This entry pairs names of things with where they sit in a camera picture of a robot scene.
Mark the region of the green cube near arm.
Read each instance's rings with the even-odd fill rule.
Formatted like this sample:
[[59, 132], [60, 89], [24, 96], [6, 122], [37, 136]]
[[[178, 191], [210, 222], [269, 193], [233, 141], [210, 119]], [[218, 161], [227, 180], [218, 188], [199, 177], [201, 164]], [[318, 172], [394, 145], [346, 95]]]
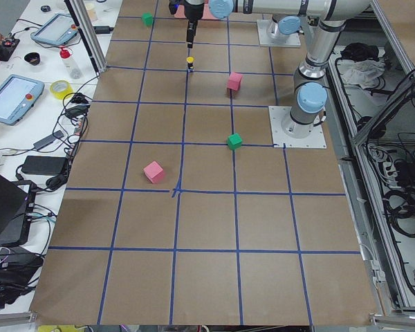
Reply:
[[234, 133], [228, 136], [227, 145], [228, 148], [232, 151], [239, 148], [243, 143], [241, 136], [238, 133]]

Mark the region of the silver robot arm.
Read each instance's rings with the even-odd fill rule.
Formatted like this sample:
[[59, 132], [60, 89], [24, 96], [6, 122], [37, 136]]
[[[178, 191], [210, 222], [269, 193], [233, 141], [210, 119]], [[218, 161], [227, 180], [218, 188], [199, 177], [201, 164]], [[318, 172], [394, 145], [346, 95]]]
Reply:
[[297, 16], [273, 15], [267, 27], [267, 33], [275, 39], [282, 35], [289, 36], [296, 33], [300, 26], [300, 18]]
[[225, 19], [233, 12], [285, 16], [287, 19], [305, 16], [318, 18], [311, 47], [295, 76], [295, 105], [282, 121], [282, 130], [294, 138], [305, 138], [314, 127], [314, 120], [323, 110], [327, 92], [319, 83], [324, 77], [335, 43], [346, 20], [359, 15], [368, 1], [209, 1], [211, 14]]

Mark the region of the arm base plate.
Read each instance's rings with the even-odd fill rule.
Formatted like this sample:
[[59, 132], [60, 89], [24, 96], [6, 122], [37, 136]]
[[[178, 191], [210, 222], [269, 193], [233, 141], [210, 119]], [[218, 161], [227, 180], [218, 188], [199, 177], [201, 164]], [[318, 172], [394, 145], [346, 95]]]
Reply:
[[274, 147], [326, 149], [319, 116], [311, 124], [298, 124], [291, 118], [291, 107], [269, 106], [268, 112]]
[[301, 46], [297, 32], [290, 35], [281, 33], [278, 24], [272, 19], [258, 19], [257, 32], [260, 46], [282, 48], [299, 48]]

